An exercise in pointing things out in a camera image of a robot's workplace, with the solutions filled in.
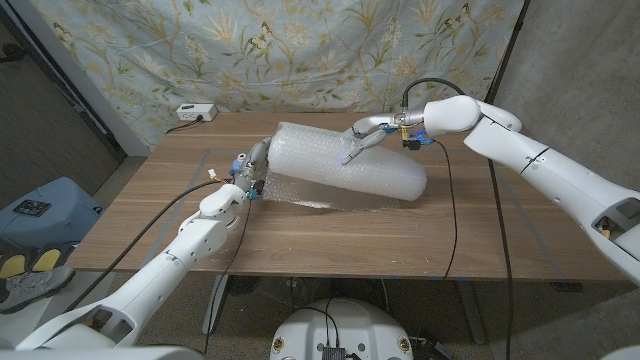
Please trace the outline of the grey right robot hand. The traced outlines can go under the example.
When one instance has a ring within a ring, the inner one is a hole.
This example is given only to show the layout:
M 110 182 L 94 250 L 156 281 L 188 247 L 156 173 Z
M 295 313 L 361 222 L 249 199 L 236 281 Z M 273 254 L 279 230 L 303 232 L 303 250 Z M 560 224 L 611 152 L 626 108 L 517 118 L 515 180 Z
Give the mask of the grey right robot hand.
M 346 165 L 364 150 L 377 146 L 389 132 L 403 127 L 413 127 L 423 122 L 423 113 L 414 111 L 375 114 L 359 119 L 343 133 L 343 136 L 352 137 L 352 144 L 349 151 L 341 158 L 341 164 Z

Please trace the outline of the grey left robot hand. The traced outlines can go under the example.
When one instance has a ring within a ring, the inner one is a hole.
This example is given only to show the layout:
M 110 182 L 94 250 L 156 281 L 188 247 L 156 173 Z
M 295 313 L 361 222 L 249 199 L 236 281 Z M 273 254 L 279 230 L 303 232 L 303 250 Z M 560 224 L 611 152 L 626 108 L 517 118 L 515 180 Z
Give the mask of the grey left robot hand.
M 248 153 L 240 153 L 230 171 L 232 183 L 245 191 L 250 199 L 260 196 L 268 170 L 271 137 L 257 142 Z

